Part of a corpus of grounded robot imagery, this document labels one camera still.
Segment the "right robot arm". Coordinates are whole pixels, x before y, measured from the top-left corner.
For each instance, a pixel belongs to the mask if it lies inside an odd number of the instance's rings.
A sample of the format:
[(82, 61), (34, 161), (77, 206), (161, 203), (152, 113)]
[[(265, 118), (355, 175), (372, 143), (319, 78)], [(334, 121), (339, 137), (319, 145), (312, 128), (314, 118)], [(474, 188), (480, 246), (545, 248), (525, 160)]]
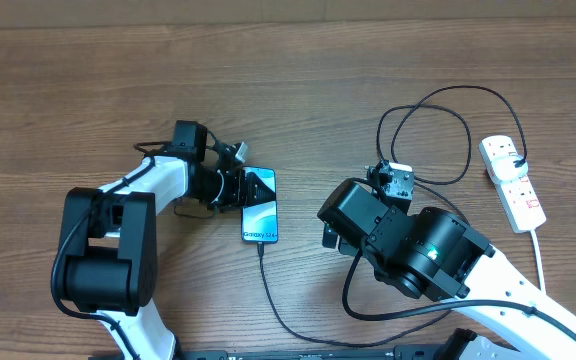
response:
[(318, 217), (403, 295), (455, 310), (532, 359), (576, 359), (576, 316), (533, 285), (481, 233), (454, 214), (408, 214), (411, 167), (381, 161), (349, 178)]

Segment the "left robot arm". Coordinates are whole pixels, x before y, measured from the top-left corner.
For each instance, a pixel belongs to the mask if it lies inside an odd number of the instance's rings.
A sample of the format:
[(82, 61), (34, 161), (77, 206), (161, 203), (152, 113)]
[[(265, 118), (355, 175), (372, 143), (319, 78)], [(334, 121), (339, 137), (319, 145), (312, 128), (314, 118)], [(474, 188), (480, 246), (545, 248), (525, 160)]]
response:
[(121, 359), (181, 359), (178, 337), (154, 303), (157, 216), (195, 199), (213, 214), (240, 210), (245, 242), (279, 239), (276, 173), (247, 165), (245, 142), (227, 144), (206, 126), (177, 121), (169, 141), (137, 143), (140, 165), (65, 198), (50, 290), (65, 315), (100, 322)]

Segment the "blue Samsung Galaxy smartphone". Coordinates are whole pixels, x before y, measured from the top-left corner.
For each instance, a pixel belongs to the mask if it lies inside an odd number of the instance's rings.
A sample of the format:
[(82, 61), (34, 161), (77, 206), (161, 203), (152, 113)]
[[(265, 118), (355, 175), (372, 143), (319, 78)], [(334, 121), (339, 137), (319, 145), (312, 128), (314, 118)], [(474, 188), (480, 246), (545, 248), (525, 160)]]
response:
[[(245, 205), (245, 177), (248, 173), (256, 173), (266, 185), (275, 191), (274, 201), (257, 206)], [(269, 168), (244, 167), (241, 175), (242, 240), (245, 242), (276, 243), (279, 240), (279, 225), (275, 171)]]

